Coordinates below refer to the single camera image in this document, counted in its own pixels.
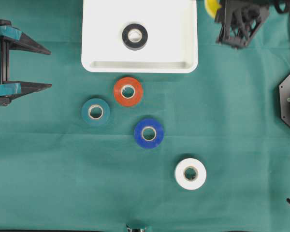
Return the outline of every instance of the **blue tape roll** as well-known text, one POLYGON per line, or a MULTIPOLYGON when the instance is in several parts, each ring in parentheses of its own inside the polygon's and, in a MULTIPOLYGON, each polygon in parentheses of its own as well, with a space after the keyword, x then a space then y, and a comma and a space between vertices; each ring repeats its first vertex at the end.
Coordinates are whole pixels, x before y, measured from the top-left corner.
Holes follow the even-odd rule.
POLYGON ((0 96, 7 96, 21 93, 20 83, 11 83, 0 85, 0 96))
POLYGON ((104 100, 93 98, 84 104, 82 108, 82 117, 86 123, 96 127, 107 122, 108 118, 110 117, 110 112, 110 107, 104 100), (96 107, 102 110, 102 115, 99 118, 93 118, 90 115, 91 110, 96 107))
POLYGON ((163 140, 163 126, 152 118, 146 118, 140 121, 134 129, 134 138, 138 145, 143 148, 151 149, 157 147, 163 140), (152 140, 146 140, 143 137, 143 131, 147 128, 154 129, 155 137, 152 140))

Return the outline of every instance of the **green cloth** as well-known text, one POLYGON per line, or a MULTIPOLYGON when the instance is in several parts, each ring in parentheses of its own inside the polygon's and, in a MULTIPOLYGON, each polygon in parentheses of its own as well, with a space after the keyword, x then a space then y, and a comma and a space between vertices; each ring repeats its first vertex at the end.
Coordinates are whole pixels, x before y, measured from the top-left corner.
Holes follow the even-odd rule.
POLYGON ((11 52, 11 80, 53 84, 0 107, 0 229, 290 232, 290 129, 277 88, 290 73, 290 18, 271 7, 251 46, 236 51, 215 44, 220 26, 203 4, 198 68, 133 74, 144 98, 124 108, 113 97, 124 73, 82 67, 81 0, 0 0, 0 18, 52 51, 11 52), (99 128, 81 118, 93 97, 111 108, 99 128), (165 129, 152 150, 133 138, 145 116, 165 129), (174 178, 187 157, 207 169, 196 191, 174 178))

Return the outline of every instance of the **black tape roll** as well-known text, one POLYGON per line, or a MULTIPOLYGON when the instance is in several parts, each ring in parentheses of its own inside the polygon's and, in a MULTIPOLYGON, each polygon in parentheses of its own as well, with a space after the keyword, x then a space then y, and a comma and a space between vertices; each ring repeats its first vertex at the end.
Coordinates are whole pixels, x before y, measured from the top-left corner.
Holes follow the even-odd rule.
POLYGON ((126 26, 126 28, 122 32, 122 40, 125 46, 128 49, 134 51, 142 49, 146 45, 147 39, 148 39, 147 30, 145 29, 145 27, 137 23, 133 23, 126 26), (142 34, 142 38, 140 39, 140 41, 133 42, 129 39, 129 33, 134 29, 140 31, 140 33, 142 34))

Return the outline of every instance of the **tape roll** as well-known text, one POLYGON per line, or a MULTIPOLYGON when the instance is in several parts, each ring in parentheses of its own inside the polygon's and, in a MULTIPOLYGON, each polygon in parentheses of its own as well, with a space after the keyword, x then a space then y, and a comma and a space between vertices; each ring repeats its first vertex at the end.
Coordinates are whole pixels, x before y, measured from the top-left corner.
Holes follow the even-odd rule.
POLYGON ((175 168, 175 179, 184 189, 196 190, 206 181, 206 169, 197 159, 184 159, 180 161, 175 168), (195 172, 195 176, 192 178, 186 177, 186 172, 189 169, 192 169, 195 172))
POLYGON ((142 49, 146 45, 147 39, 147 30, 137 23, 126 26, 122 31, 124 45, 130 50, 136 51, 142 49))
POLYGON ((114 86, 114 97, 116 101, 125 107, 132 107, 137 105, 143 97, 143 88, 141 83, 132 78, 132 77, 124 77, 116 82, 114 86), (133 95, 131 97, 125 97, 123 95, 123 91, 125 88, 130 87, 133 89, 133 95))
POLYGON ((86 123, 89 125, 96 127, 100 126, 107 122, 110 117, 110 107, 106 103, 106 101, 98 98, 93 98, 88 100, 82 108, 82 117, 86 123), (101 115, 99 116, 92 116, 91 111, 94 108, 100 108, 101 115))
POLYGON ((10 83, 0 85, 0 96, 8 96, 12 94, 21 93, 21 84, 20 83, 10 83))
POLYGON ((164 137, 163 126, 152 118, 140 121, 134 129, 134 138, 137 144, 143 148, 151 149, 159 146, 164 137), (152 129, 155 133, 154 138, 148 140, 143 133, 146 129, 152 129))

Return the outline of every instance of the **teal tape roll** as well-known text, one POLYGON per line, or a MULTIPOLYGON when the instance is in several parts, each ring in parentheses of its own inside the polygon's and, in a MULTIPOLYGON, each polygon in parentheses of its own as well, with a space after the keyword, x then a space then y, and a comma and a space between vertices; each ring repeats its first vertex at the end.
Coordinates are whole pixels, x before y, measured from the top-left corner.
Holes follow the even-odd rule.
POLYGON ((0 96, 19 94, 21 93, 21 84, 20 83, 11 83, 0 85, 0 96))
POLYGON ((10 27, 10 26, 0 26, 0 36, 6 36, 15 40, 19 40, 21 37, 22 31, 10 27))
POLYGON ((96 127, 100 126, 107 122, 110 117, 110 107, 109 105, 102 99, 93 98, 87 101, 82 108, 82 117, 83 120, 89 125, 96 127), (98 117, 91 116, 91 111, 94 108, 100 108, 101 115, 98 117))

